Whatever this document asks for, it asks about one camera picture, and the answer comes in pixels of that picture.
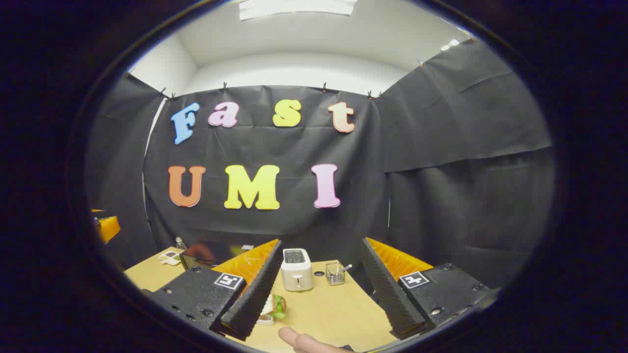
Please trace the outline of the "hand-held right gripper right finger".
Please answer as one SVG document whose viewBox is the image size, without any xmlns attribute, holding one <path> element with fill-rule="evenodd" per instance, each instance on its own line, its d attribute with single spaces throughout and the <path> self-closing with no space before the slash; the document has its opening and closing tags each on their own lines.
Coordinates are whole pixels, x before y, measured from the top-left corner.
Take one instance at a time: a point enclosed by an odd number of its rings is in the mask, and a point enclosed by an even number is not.
<svg viewBox="0 0 628 353">
<path fill-rule="evenodd" d="M 457 266 L 431 266 L 371 238 L 362 262 L 379 304 L 398 339 L 441 327 L 495 293 Z"/>
</svg>

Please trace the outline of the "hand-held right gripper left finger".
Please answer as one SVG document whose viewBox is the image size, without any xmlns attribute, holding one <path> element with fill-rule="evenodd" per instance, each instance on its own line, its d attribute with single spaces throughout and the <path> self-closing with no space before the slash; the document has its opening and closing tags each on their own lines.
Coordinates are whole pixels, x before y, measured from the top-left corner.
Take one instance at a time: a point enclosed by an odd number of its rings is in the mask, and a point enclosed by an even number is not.
<svg viewBox="0 0 628 353">
<path fill-rule="evenodd" d="M 185 250 L 183 272 L 144 293 L 190 330 L 245 340 L 261 316 L 283 261 L 279 239 L 234 254 L 202 241 Z"/>
</svg>

